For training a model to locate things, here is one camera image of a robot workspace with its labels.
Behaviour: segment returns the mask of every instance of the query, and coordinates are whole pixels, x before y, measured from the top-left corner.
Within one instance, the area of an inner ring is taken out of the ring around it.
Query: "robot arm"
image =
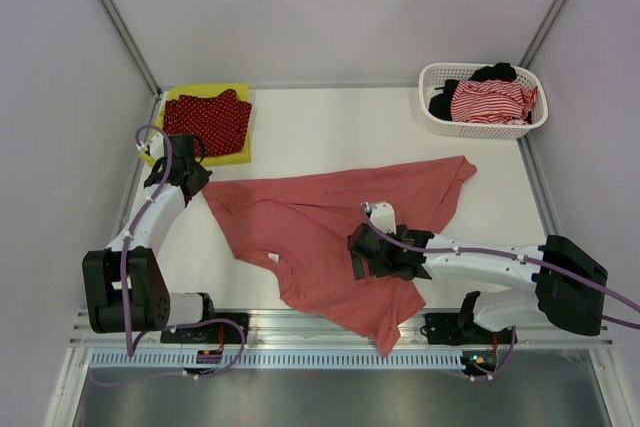
[[[174,220],[209,181],[211,172],[195,160],[193,135],[170,136],[172,166],[167,183],[155,196],[136,227],[127,253],[128,279],[120,278],[123,243],[140,206],[134,209],[122,232],[106,249],[87,253],[82,270],[89,311],[95,332],[123,332],[122,288],[129,289],[134,331],[162,330],[167,325],[199,322],[213,315],[207,294],[170,293],[156,257]],[[165,158],[156,162],[144,183],[144,198],[158,188]]]
[[[551,262],[605,286],[607,271],[570,240],[550,235],[544,245],[464,243],[396,226],[393,208],[387,202],[370,204],[367,210],[377,230],[427,252],[403,249],[385,240],[370,225],[360,224],[348,240],[356,279],[365,277],[363,261],[366,261],[369,274],[376,277],[457,278],[510,287],[497,293],[467,294],[458,317],[462,330],[477,326],[498,332],[513,325],[550,322],[580,335],[600,333],[604,294],[524,261],[527,257]],[[503,253],[505,257],[483,253],[487,250]]]

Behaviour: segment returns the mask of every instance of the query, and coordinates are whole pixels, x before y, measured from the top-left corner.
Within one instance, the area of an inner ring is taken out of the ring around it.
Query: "laundry basket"
[[[547,99],[544,95],[540,80],[526,69],[514,67],[516,70],[516,82],[522,87],[533,89],[538,87],[536,103],[531,111],[530,125],[504,125],[504,124],[473,124],[469,122],[450,122],[440,120],[429,112],[429,101],[432,97],[441,93],[436,90],[444,86],[447,79],[468,80],[473,73],[485,67],[485,64],[454,64],[437,63],[431,64],[422,69],[418,91],[420,95],[420,105],[424,115],[427,117],[427,127],[434,134],[449,135],[453,137],[477,137],[484,139],[517,139],[522,137],[531,129],[540,127],[547,120]]]

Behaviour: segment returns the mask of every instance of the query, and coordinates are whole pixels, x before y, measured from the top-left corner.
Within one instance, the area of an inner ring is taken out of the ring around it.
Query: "red striped shirt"
[[[451,119],[478,124],[526,122],[537,93],[537,87],[525,89],[517,82],[463,80],[451,100]]]

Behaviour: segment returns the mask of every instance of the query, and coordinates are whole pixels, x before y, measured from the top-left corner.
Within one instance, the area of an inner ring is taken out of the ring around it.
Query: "yellow cloth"
[[[249,85],[248,84],[195,84],[180,85],[169,91],[167,100],[178,100],[181,95],[193,95],[194,97],[216,97],[228,89],[233,89],[238,94],[238,99],[249,102]],[[164,125],[164,105],[160,109],[156,125],[162,127]],[[240,152],[229,155],[219,155],[217,157],[205,157],[202,165],[212,167],[214,165],[244,164],[251,162],[251,142],[249,141],[250,132],[247,130],[247,138],[244,140],[244,147]],[[153,166],[155,159],[147,154],[141,154],[143,160]]]

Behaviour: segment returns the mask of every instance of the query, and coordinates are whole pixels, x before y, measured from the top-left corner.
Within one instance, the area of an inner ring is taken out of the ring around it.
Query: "red garment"
[[[233,89],[211,98],[181,95],[166,102],[163,128],[168,134],[199,135],[207,157],[215,157],[242,150],[250,115],[251,104],[238,100]],[[198,143],[196,155],[202,155]]]
[[[517,82],[463,80],[453,93],[451,119],[478,124],[529,123],[538,88],[524,89]]]
[[[390,202],[398,224],[440,232],[456,211],[462,183],[475,172],[464,157],[451,157],[306,177],[210,182],[203,194],[236,259],[271,270],[287,305],[372,336],[387,355],[400,337],[398,324],[424,301],[411,282],[354,279],[347,236],[362,222],[360,203]]]

